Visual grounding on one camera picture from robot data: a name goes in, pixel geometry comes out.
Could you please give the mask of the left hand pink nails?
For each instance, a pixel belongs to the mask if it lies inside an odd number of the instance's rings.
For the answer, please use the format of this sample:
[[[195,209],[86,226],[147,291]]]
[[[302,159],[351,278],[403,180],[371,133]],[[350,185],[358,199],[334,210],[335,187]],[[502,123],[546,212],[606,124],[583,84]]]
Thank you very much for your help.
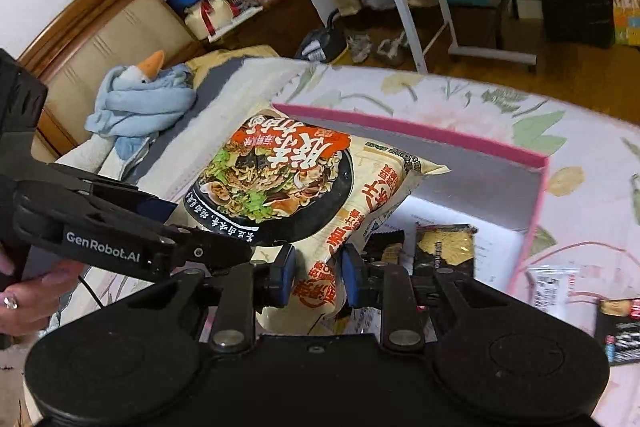
[[[35,279],[9,285],[1,291],[2,334],[23,337],[45,329],[60,299],[78,284],[84,272],[82,263],[62,259]]]

